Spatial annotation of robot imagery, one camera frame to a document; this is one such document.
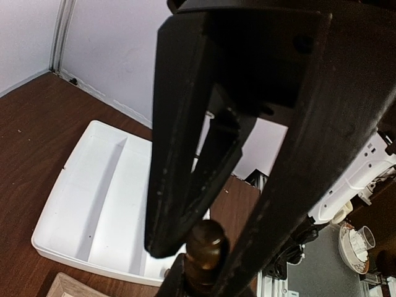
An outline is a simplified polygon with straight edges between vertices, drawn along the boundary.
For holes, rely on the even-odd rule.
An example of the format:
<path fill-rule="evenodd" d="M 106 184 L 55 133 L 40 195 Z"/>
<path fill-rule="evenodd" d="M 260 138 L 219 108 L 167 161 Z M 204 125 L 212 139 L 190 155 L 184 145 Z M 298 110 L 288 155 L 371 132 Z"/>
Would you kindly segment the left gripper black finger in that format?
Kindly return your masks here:
<path fill-rule="evenodd" d="M 184 278 L 185 254 L 179 254 L 157 291 L 157 297 L 187 296 Z"/>

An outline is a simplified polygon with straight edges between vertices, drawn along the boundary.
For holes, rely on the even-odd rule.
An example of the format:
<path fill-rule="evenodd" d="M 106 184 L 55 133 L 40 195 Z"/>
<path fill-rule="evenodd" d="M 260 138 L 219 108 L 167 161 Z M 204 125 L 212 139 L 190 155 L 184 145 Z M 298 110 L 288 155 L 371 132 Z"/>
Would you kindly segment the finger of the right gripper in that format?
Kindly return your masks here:
<path fill-rule="evenodd" d="M 242 156 L 256 118 L 224 15 L 168 18 L 157 36 L 145 249 L 174 255 Z"/>
<path fill-rule="evenodd" d="M 216 284 L 238 296 L 352 162 L 395 100 L 395 13 L 329 14 L 269 180 Z"/>

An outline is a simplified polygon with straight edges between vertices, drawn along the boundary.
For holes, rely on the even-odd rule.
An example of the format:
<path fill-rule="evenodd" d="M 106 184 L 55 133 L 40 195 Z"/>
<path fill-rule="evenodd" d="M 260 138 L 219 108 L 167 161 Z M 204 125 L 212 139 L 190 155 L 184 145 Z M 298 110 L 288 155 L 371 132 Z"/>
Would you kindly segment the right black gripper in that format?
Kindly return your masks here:
<path fill-rule="evenodd" d="M 337 94 L 383 99 L 395 88 L 395 3 L 384 1 L 168 1 L 172 13 L 209 12 L 246 106 L 262 119 L 291 121 L 325 17 L 326 74 Z"/>

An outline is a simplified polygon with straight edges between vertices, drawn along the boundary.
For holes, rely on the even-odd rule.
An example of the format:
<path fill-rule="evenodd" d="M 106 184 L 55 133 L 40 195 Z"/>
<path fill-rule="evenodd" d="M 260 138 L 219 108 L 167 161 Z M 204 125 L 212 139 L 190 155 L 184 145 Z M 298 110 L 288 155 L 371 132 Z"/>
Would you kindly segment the wooden chess board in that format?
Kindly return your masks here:
<path fill-rule="evenodd" d="M 51 284 L 46 297 L 107 297 L 76 279 L 59 272 Z"/>

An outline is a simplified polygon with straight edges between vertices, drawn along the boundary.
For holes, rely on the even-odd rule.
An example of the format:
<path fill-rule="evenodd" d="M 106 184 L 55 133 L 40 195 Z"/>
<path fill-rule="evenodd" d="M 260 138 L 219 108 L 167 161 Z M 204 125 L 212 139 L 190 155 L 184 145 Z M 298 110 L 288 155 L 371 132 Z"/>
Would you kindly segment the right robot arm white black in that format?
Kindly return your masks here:
<path fill-rule="evenodd" d="M 395 165 L 394 1 L 168 1 L 159 28 L 145 250 L 158 296 L 252 296 Z M 258 119 L 287 133 L 236 245 L 204 214 Z"/>

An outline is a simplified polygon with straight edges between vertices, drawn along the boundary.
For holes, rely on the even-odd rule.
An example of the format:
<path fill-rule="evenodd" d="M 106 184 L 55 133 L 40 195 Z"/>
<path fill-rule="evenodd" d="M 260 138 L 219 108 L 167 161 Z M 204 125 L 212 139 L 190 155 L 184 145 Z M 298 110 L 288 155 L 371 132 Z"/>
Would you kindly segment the white plastic compartment tray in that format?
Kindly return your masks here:
<path fill-rule="evenodd" d="M 152 144 L 93 120 L 48 196 L 31 243 L 39 255 L 95 273 L 160 286 L 174 257 L 144 248 Z"/>

